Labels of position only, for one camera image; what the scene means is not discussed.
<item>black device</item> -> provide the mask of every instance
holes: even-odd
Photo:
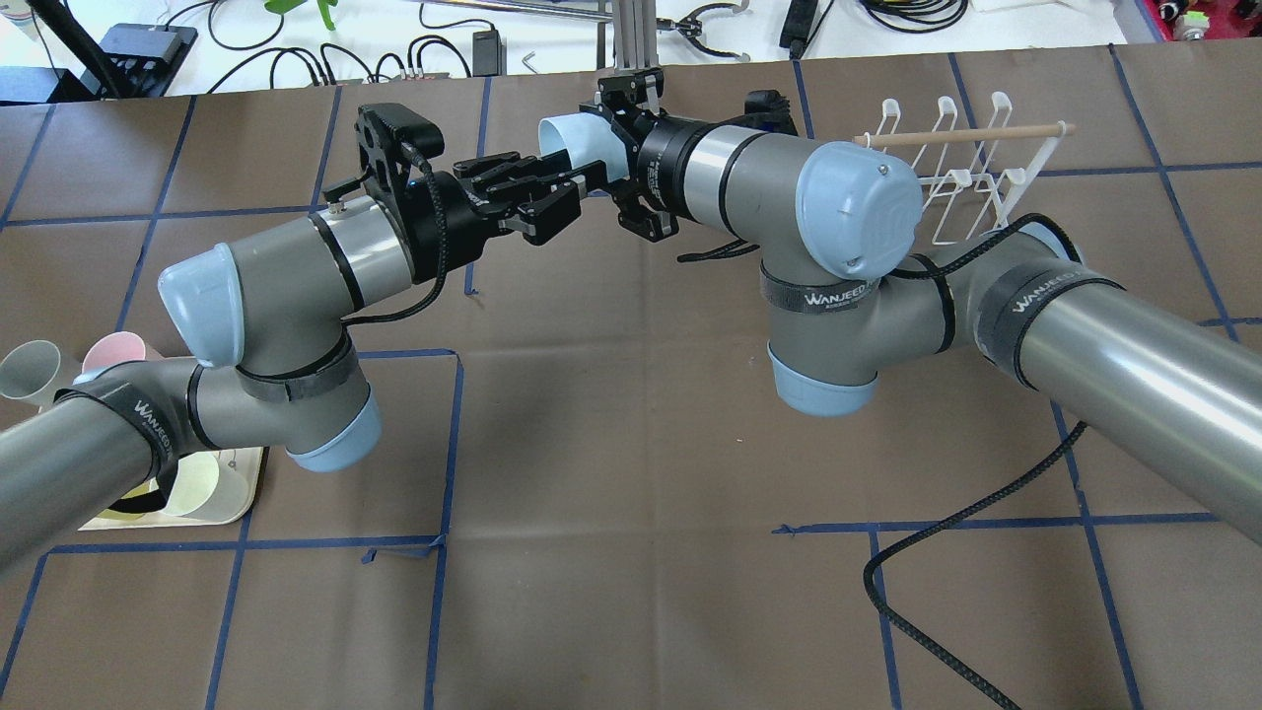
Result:
[[[500,39],[500,30],[473,33],[473,76],[501,76],[507,63],[507,49]]]
[[[789,13],[785,15],[784,28],[780,29],[780,47],[789,50],[790,59],[801,59],[806,53],[806,42],[810,39],[810,28],[815,25],[818,9],[819,0],[789,3]]]
[[[0,67],[0,106],[92,101],[87,90],[69,69],[48,67]]]
[[[197,40],[191,26],[124,23],[97,44],[57,0],[30,0],[30,9],[87,67],[83,86],[96,98],[163,96]]]

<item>black cable wire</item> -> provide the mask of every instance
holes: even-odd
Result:
[[[719,259],[736,259],[737,256],[745,256],[746,253],[752,253],[758,250],[757,243],[750,243],[743,238],[734,238],[728,241],[723,246],[717,248],[711,248],[709,251],[699,251],[692,253],[680,253],[675,256],[675,260],[680,264],[695,264],[698,261],[717,261]]]
[[[39,35],[39,43],[44,45],[44,55],[48,57],[48,68],[53,69],[53,73],[57,73],[57,62],[53,61],[53,53],[48,49],[48,40],[44,39],[44,32],[39,29],[39,15],[32,13],[30,21],[35,24],[35,34]]]
[[[469,18],[467,20],[456,20],[454,23],[447,23],[444,25],[428,25],[428,24],[425,24],[425,4],[424,3],[422,3],[420,4],[420,9],[416,10],[416,19],[420,20],[420,26],[423,26],[425,29],[451,29],[453,26],[463,26],[463,25],[477,24],[477,23],[485,24],[487,26],[487,29],[492,29],[492,30],[495,29],[495,23],[492,23],[491,20],[485,20],[482,18]]]
[[[881,565],[888,561],[890,557],[893,557],[899,552],[902,552],[925,538],[958,526],[965,520],[981,513],[982,511],[994,506],[1000,501],[1003,501],[1008,496],[1012,496],[1029,486],[1032,480],[1051,469],[1051,467],[1054,467],[1065,454],[1068,454],[1069,450],[1074,448],[1074,444],[1079,440],[1079,438],[1083,436],[1084,431],[1087,431],[1087,422],[1078,422],[1078,426],[1069,433],[1060,445],[1056,446],[1056,449],[1054,449],[1042,462],[1039,462],[1035,468],[1026,472],[1025,475],[978,501],[977,503],[957,512],[955,515],[943,518],[933,526],[895,542],[890,547],[877,552],[876,556],[863,566],[863,589],[867,591],[868,599],[872,600],[872,605],[876,607],[876,610],[886,619],[890,619],[890,623],[893,624],[900,632],[911,637],[911,639],[920,646],[924,646],[939,661],[959,673],[964,680],[973,684],[977,690],[986,694],[986,696],[993,700],[996,705],[1005,707],[1006,710],[1020,710],[1020,706],[1017,706],[1012,699],[1003,695],[1000,689],[991,685],[991,682],[982,677],[981,673],[970,668],[967,663],[930,638],[929,634],[916,628],[911,622],[906,620],[897,612],[890,608],[890,604],[885,600],[881,591],[876,586],[876,571],[881,567]]]
[[[386,52],[385,54],[381,55],[380,59],[377,59],[377,71],[372,72],[374,74],[376,74],[377,81],[381,81],[382,77],[385,77],[386,81],[390,81],[390,77],[386,77],[385,74],[381,73],[381,64],[385,64],[386,59],[394,59],[395,62],[399,62],[399,73],[408,71],[406,67],[403,66],[403,58],[399,57],[399,54],[395,54],[394,52]]]
[[[299,52],[298,49],[288,47],[276,52],[276,58],[271,61],[271,71],[268,73],[268,88],[276,88],[276,64],[279,64],[280,59],[283,59],[289,54],[298,57],[298,59],[302,61],[303,66],[307,67],[307,74],[312,77],[312,86],[319,86],[319,79],[316,78],[316,68],[312,67],[310,61],[307,57],[304,57],[303,53]]]
[[[342,47],[341,44],[333,44],[332,42],[326,42],[326,43],[323,43],[323,44],[319,45],[319,55],[321,55],[321,59],[324,61],[324,69],[328,71],[328,77],[329,77],[329,79],[333,81],[333,83],[337,83],[337,77],[333,76],[333,64],[329,63],[328,54],[326,54],[326,50],[328,50],[328,49],[337,49],[338,52],[341,52],[341,53],[346,54],[347,57],[355,59],[355,63],[360,64],[360,67],[363,68],[363,73],[367,74],[367,79],[366,81],[372,81],[372,76],[374,76],[372,69],[369,68],[367,62],[365,62],[363,59],[361,59],[358,54],[356,54],[355,52],[351,52],[350,49],[347,49],[346,47]]]
[[[464,78],[471,78],[473,76],[473,71],[469,69],[469,63],[464,59],[464,54],[461,54],[461,50],[457,49],[454,44],[452,44],[451,42],[448,42],[442,37],[438,37],[437,34],[432,35],[432,39],[425,40],[424,43],[422,43],[420,47],[416,48],[416,67],[422,69],[422,73],[424,73],[424,68],[420,63],[420,55],[422,53],[425,52],[427,47],[432,47],[434,44],[438,44],[439,47],[445,47],[451,49],[453,54],[456,54],[456,58],[461,61],[461,66],[464,67]]]
[[[202,3],[193,3],[192,5],[184,8],[183,10],[179,10],[174,15],[167,18],[167,23],[164,25],[162,25],[162,28],[163,29],[170,29],[170,23],[175,21],[175,18],[178,18],[180,15],[186,15],[188,13],[192,13],[193,10],[196,10],[198,8],[204,8],[207,5],[213,5],[213,4],[218,3],[218,1],[220,0],[203,0]]]
[[[925,269],[925,270],[919,270],[919,271],[909,271],[906,269],[895,269],[895,270],[890,271],[890,275],[895,276],[895,277],[909,279],[909,280],[936,279],[936,277],[945,276],[945,275],[955,272],[955,271],[963,269],[964,266],[967,266],[968,264],[973,262],[982,253],[986,253],[991,248],[994,248],[996,246],[1000,245],[1001,241],[1003,241],[1005,238],[1007,238],[1007,237],[1012,236],[1013,233],[1021,231],[1021,227],[1023,227],[1023,226],[1026,226],[1026,224],[1029,224],[1031,222],[1037,222],[1037,223],[1047,227],[1047,230],[1051,231],[1051,233],[1056,236],[1056,240],[1060,241],[1061,246],[1065,247],[1065,252],[1069,253],[1070,260],[1073,260],[1073,261],[1082,261],[1082,259],[1078,256],[1078,250],[1074,248],[1073,242],[1069,241],[1069,236],[1065,235],[1065,230],[1060,228],[1060,224],[1058,224],[1056,222],[1051,221],[1049,217],[1046,217],[1044,214],[1040,214],[1037,212],[1030,212],[1029,214],[1025,214],[1025,216],[1017,218],[1016,221],[1013,221],[1008,226],[1006,226],[1006,227],[1001,228],[1000,231],[994,232],[994,235],[992,235],[991,237],[988,237],[986,241],[978,243],[976,248],[969,250],[963,256],[955,259],[954,261],[946,264],[945,266],[939,266],[936,269]]]
[[[206,16],[206,29],[211,33],[211,42],[218,44],[220,47],[222,47],[225,49],[231,49],[232,52],[250,52],[251,49],[257,49],[257,48],[268,44],[273,39],[280,37],[280,30],[285,29],[285,15],[280,15],[280,23],[276,24],[275,32],[273,32],[270,35],[268,35],[268,39],[264,39],[262,42],[256,42],[254,44],[249,44],[249,45],[245,45],[245,47],[233,47],[231,44],[225,44],[222,40],[220,40],[218,37],[215,35],[215,10],[217,10],[225,1],[226,0],[213,0],[211,3],[211,11]]]
[[[342,320],[343,325],[350,327],[362,323],[391,323],[404,318],[410,318],[437,300],[438,295],[443,291],[443,284],[447,282],[447,208],[443,207],[443,197],[438,193],[438,183],[434,180],[434,168],[429,164],[429,160],[427,160],[425,156],[411,145],[404,144],[404,151],[408,155],[408,159],[411,160],[411,164],[420,168],[422,179],[429,189],[429,201],[434,204],[434,224],[438,227],[438,262],[435,264],[434,285],[429,289],[429,293],[425,294],[424,298],[403,310],[395,310],[394,313],[386,313],[382,315],[358,315],[355,318],[347,318]]]
[[[859,0],[859,4],[877,24],[905,34],[946,29],[963,19],[968,10],[968,0]]]
[[[223,82],[226,82],[228,78],[231,78],[232,74],[235,74],[239,71],[241,71],[241,67],[249,64],[250,62],[257,59],[259,57],[264,57],[266,54],[271,54],[273,52],[283,52],[283,53],[293,52],[293,53],[298,54],[298,53],[300,53],[304,49],[302,47],[269,47],[268,49],[260,49],[259,52],[255,52],[254,54],[250,54],[245,59],[241,59],[241,62],[237,66],[235,66],[231,69],[228,69],[228,73],[221,76],[218,81],[216,81],[208,90],[206,90],[206,92],[207,93],[215,93],[215,91],[218,90],[218,87],[223,86]]]

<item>blue tape line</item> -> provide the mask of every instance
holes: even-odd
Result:
[[[136,266],[131,270],[131,282],[127,284],[127,293],[122,296],[122,308],[119,309],[119,319],[114,324],[115,330],[122,329],[127,322],[127,311],[131,310],[131,299],[136,294],[140,284],[140,271],[145,267],[145,256],[149,255],[149,245],[153,243],[154,232],[158,231],[158,214],[162,213],[163,202],[170,190],[170,182],[175,177],[175,164],[179,163],[179,154],[184,150],[184,139],[188,137],[188,126],[193,122],[193,111],[197,108],[197,96],[188,98],[188,110],[184,111],[184,125],[179,127],[179,137],[175,139],[175,150],[167,164],[167,175],[162,180],[162,189],[158,192],[158,203],[154,204],[153,214],[149,219],[149,228],[145,230],[145,240],[140,243],[140,256],[136,257]]]
[[[1244,318],[1232,318],[1230,322],[1237,325],[1262,325],[1262,318],[1252,315]],[[1200,320],[1196,324],[1203,327],[1217,327],[1223,324],[1223,318],[1210,318],[1208,320]]]
[[[464,295],[477,295],[478,290],[473,288],[473,264],[464,266]]]
[[[9,673],[13,672],[14,661],[18,660],[18,646],[23,634],[27,633],[27,622],[30,620],[30,608],[35,605],[35,591],[40,580],[44,579],[44,564],[48,555],[39,557],[35,571],[30,575],[30,585],[27,588],[27,600],[21,605],[21,614],[18,615],[18,627],[13,631],[13,641],[9,642],[9,652],[4,657],[4,668],[0,668],[0,699],[4,697],[4,689],[9,685]]]
[[[952,530],[1007,531],[1023,528],[1071,528],[1093,526],[1156,526],[1182,523],[1217,523],[1213,513],[1133,513],[1124,516],[1056,517],[1056,518],[982,518],[968,520]],[[868,523],[811,523],[808,526],[780,526],[771,535],[848,535],[868,532],[917,532],[938,521],[891,521]]]
[[[221,550],[236,550],[236,544],[231,541],[201,541],[201,542],[106,542],[106,544],[80,544],[58,545],[48,551],[49,555],[107,555],[111,552],[211,552]]]
[[[443,521],[439,535],[452,532],[452,501],[456,496],[456,458],[461,440],[461,411],[464,404],[464,363],[456,359],[456,387],[452,392],[452,424],[447,436],[447,482],[443,489]],[[447,589],[447,545],[438,550],[434,571],[434,599],[429,610],[429,649],[425,658],[425,710],[434,707],[434,682],[438,678],[438,633],[443,618],[443,593]]]
[[[868,550],[872,557],[876,557],[881,552],[881,541],[877,538],[876,531],[868,531]],[[885,593],[885,573],[881,567],[876,569],[876,590],[881,594],[883,599],[890,599]],[[881,646],[885,648],[885,673],[890,678],[890,707],[893,710],[902,710],[902,691],[899,687],[899,662],[893,656],[893,632],[890,629],[890,619],[885,615],[877,614],[881,620]]]
[[[1079,177],[1079,175],[1135,175],[1152,174],[1157,168],[1136,165],[1132,168],[1068,168],[1064,170],[1041,170],[1039,177]]]
[[[1165,42],[1166,38],[1157,28],[1156,18],[1153,18],[1152,13],[1148,11],[1148,4],[1143,0],[1135,0],[1135,9],[1138,10],[1140,16],[1143,18],[1143,24],[1147,25],[1148,32],[1152,33],[1152,40],[1157,43]]]
[[[416,547],[415,545],[409,545],[404,549],[385,547],[385,546],[370,547],[367,552],[363,554],[363,557],[360,557],[360,564],[361,565],[372,564],[372,561],[377,559],[377,552],[390,552],[392,555],[405,555],[408,557],[425,559],[429,557],[429,554],[433,552],[434,550],[447,545],[447,536],[440,535],[430,540],[428,544],[418,544],[418,545],[424,545],[424,547]]]
[[[153,214],[110,214],[106,217],[40,217],[38,219],[13,219],[10,227],[38,227],[45,224],[96,224],[106,222],[143,222]]]
[[[240,209],[199,209],[192,212],[164,212],[158,216],[159,219],[192,219],[197,217],[244,217],[254,214],[290,214],[298,212],[310,212],[321,207],[317,204],[312,207],[309,204],[285,204],[280,207],[244,207]]]
[[[1166,197],[1170,199],[1170,206],[1175,211],[1175,217],[1179,219],[1179,228],[1182,231],[1184,240],[1188,241],[1188,248],[1191,250],[1193,260],[1196,261],[1196,267],[1200,270],[1200,277],[1205,281],[1205,288],[1209,290],[1209,296],[1214,301],[1214,308],[1218,309],[1218,315],[1223,319],[1223,328],[1227,329],[1227,337],[1239,342],[1241,337],[1235,332],[1235,325],[1232,324],[1232,317],[1227,311],[1227,304],[1223,303],[1223,296],[1218,293],[1218,286],[1214,285],[1214,277],[1209,272],[1209,265],[1205,264],[1204,256],[1200,253],[1200,247],[1196,245],[1196,237],[1193,236],[1191,224],[1188,223],[1188,216],[1182,211],[1182,206],[1179,204],[1179,195],[1175,194],[1175,185],[1170,182],[1170,175],[1166,172],[1165,163],[1161,161],[1161,153],[1157,150],[1157,144],[1152,139],[1152,131],[1148,130],[1148,124],[1143,120],[1143,113],[1140,111],[1140,103],[1135,98],[1135,92],[1131,91],[1131,82],[1126,78],[1126,68],[1122,67],[1122,57],[1117,53],[1117,47],[1109,44],[1109,55],[1113,57],[1113,68],[1117,71],[1117,78],[1122,83],[1122,93],[1126,96],[1126,102],[1131,107],[1131,113],[1135,116],[1135,122],[1140,126],[1140,132],[1143,134],[1143,143],[1148,146],[1148,153],[1152,155],[1152,161],[1157,166],[1157,175],[1161,178],[1161,185],[1166,189]]]
[[[1092,516],[1093,526],[1155,526],[1169,523],[1217,523],[1213,513],[1138,513],[1131,516]]]
[[[477,127],[477,156],[486,155],[486,122],[491,113],[491,77],[486,77],[482,83],[482,113],[478,117]]]
[[[251,540],[246,550],[337,550],[343,547],[399,547],[430,545],[440,536],[406,535],[379,537],[322,537],[294,540]]]
[[[324,170],[328,168],[328,154],[333,149],[333,131],[337,129],[337,110],[342,106],[341,84],[333,90],[333,110],[328,116],[328,130],[324,132],[324,151],[319,156],[319,169],[316,170],[316,188],[312,189],[310,209],[314,212],[319,204],[321,190],[324,185]]]
[[[215,662],[211,665],[211,680],[206,689],[206,710],[215,710],[220,695],[220,677],[223,675],[223,655],[227,652],[228,632],[232,628],[232,612],[236,609],[236,593],[241,583],[241,564],[245,561],[245,546],[250,538],[250,522],[254,511],[246,511],[241,517],[241,533],[237,536],[236,554],[232,556],[232,576],[228,578],[228,594],[223,602],[223,618],[220,622],[220,636],[215,644]]]
[[[486,77],[482,83],[482,111],[478,116],[477,126],[477,156],[481,158],[486,155],[486,126],[488,116],[491,115],[491,77]],[[473,288],[473,266],[476,264],[469,262],[464,266],[464,295],[476,295],[477,289]]]
[[[1191,165],[1166,165],[1171,173],[1198,173],[1205,170],[1256,170],[1262,168],[1262,161],[1248,163],[1195,163]]]
[[[1056,433],[1064,440],[1069,436],[1069,428],[1065,426],[1064,412],[1061,412],[1060,406],[1055,402],[1051,405],[1051,416],[1056,422]],[[1122,622],[1117,617],[1117,605],[1113,602],[1113,588],[1109,585],[1108,571],[1104,569],[1104,556],[1100,555],[1099,538],[1095,536],[1095,525],[1092,522],[1092,508],[1087,503],[1087,492],[1082,487],[1078,459],[1074,457],[1073,449],[1065,453],[1065,467],[1069,469],[1069,480],[1074,486],[1074,497],[1078,499],[1083,531],[1087,533],[1087,547],[1092,555],[1092,566],[1095,569],[1095,581],[1099,583],[1104,614],[1108,617],[1108,628],[1113,634],[1113,648],[1117,649],[1117,662],[1122,668],[1122,678],[1126,681],[1126,694],[1131,699],[1132,710],[1142,710],[1143,701],[1140,699],[1140,685],[1135,678],[1135,668],[1131,666],[1131,653],[1126,648],[1126,636],[1122,633]]]
[[[798,82],[798,100],[801,101],[801,119],[806,124],[806,137],[814,140],[815,122],[810,120],[810,100],[806,97],[806,79],[801,76],[801,62],[799,59],[794,59],[793,62],[793,76]]]
[[[950,52],[946,54],[946,61],[950,63],[952,76],[955,77],[955,91],[959,92],[959,100],[964,103],[964,117],[968,120],[968,127],[977,127],[977,116],[973,115],[973,101],[968,97],[968,87],[964,86],[964,74],[959,71],[959,59],[955,58],[954,52]]]
[[[40,145],[44,144],[44,135],[48,134],[48,125],[53,122],[53,112],[56,111],[57,103],[53,103],[44,113],[43,122],[39,124],[39,130],[35,132],[35,140],[30,144],[30,153],[27,154],[27,161],[23,163],[21,172],[18,173],[18,180],[13,183],[13,194],[9,195],[9,202],[4,206],[4,212],[0,213],[0,228],[4,228],[9,223],[13,208],[18,204],[18,194],[21,193],[23,185],[27,184],[27,175],[30,174],[30,166],[35,164],[35,155],[39,154]]]
[[[447,349],[445,347],[434,347],[429,349],[370,349],[367,352],[360,352],[361,361],[386,361],[390,358],[449,358],[456,357],[459,359],[459,353],[454,349]]]

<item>paper cup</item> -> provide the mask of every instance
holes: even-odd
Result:
[[[83,372],[135,361],[162,361],[162,354],[134,332],[119,330],[96,340],[83,357]]]
[[[35,407],[48,407],[58,390],[69,387],[80,364],[56,342],[32,339],[0,362],[0,396]]]
[[[213,454],[198,453],[179,460],[165,516],[221,522],[236,517],[250,497],[245,477],[220,464]]]

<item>silver metal tube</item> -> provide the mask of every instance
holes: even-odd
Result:
[[[591,23],[607,23],[613,20],[612,13],[599,10],[584,10],[582,8],[569,8],[565,5],[535,5],[531,3],[515,3],[514,0],[425,0],[435,5],[454,5],[471,10],[491,10],[496,13],[524,13],[528,15],[541,15],[545,18],[560,18],[567,20],[586,20]]]
[[[1021,370],[1041,392],[1262,545],[1262,358],[1107,285],[1056,296]]]
[[[613,47],[617,69],[658,66],[656,0],[613,0]]]
[[[149,443],[86,399],[0,433],[0,578],[144,482],[150,463]]]

